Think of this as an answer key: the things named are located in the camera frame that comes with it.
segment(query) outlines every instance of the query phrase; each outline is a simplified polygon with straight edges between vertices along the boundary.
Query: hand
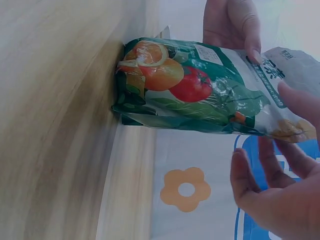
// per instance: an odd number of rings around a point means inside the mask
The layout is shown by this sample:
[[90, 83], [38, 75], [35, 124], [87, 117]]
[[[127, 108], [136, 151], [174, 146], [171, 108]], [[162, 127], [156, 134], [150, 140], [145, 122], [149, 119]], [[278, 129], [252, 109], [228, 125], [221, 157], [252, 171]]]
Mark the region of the hand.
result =
[[[287, 107], [307, 119], [317, 131], [320, 143], [320, 99], [297, 91], [285, 83], [278, 86]], [[231, 163], [231, 185], [239, 208], [261, 227], [285, 240], [320, 239], [320, 164], [306, 156], [295, 144], [275, 141], [293, 172], [295, 182], [279, 166], [271, 139], [260, 137], [259, 158], [269, 189], [261, 191], [243, 149], [236, 149]]]
[[261, 64], [260, 22], [252, 0], [207, 0], [203, 43], [227, 49], [245, 49]]

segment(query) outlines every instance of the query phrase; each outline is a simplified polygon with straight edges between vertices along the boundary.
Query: plastic packaging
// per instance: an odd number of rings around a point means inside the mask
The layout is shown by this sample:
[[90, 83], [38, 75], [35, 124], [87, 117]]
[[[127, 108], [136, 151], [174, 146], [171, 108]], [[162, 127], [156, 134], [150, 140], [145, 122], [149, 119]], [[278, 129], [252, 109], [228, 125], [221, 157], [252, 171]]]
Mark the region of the plastic packaging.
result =
[[243, 50], [199, 42], [139, 38], [125, 46], [113, 110], [125, 125], [269, 136], [297, 143], [315, 128], [282, 102], [277, 86], [320, 93], [320, 64], [276, 47], [252, 63]]

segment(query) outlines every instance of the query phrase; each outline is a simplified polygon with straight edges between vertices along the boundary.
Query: wooden surface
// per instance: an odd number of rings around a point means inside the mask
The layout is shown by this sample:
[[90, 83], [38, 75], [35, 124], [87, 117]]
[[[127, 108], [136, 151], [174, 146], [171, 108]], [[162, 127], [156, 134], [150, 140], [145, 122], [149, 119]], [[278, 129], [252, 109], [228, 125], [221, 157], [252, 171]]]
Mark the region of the wooden surface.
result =
[[157, 0], [0, 0], [0, 239], [148, 239], [155, 131], [110, 111]]

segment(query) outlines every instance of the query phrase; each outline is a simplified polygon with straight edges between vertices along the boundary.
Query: orange flower shape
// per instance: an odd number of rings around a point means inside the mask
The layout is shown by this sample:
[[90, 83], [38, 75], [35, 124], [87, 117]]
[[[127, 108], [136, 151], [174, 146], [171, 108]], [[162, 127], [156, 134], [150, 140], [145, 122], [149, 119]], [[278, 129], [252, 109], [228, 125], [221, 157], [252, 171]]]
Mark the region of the orange flower shape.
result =
[[[191, 196], [182, 196], [179, 193], [179, 186], [189, 183], [194, 186], [194, 193]], [[200, 201], [209, 198], [211, 188], [205, 181], [204, 172], [197, 167], [190, 167], [184, 171], [171, 170], [164, 176], [164, 188], [160, 192], [161, 200], [168, 205], [175, 205], [184, 213], [192, 212], [197, 208]]]

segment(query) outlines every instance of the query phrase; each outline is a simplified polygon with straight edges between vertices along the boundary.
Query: red tomato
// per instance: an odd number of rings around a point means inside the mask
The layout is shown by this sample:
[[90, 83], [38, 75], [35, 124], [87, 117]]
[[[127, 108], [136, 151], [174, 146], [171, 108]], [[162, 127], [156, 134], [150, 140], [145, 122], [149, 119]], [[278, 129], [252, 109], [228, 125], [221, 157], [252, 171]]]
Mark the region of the red tomato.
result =
[[183, 67], [184, 77], [170, 92], [186, 103], [199, 102], [209, 97], [213, 91], [208, 75], [191, 66]]

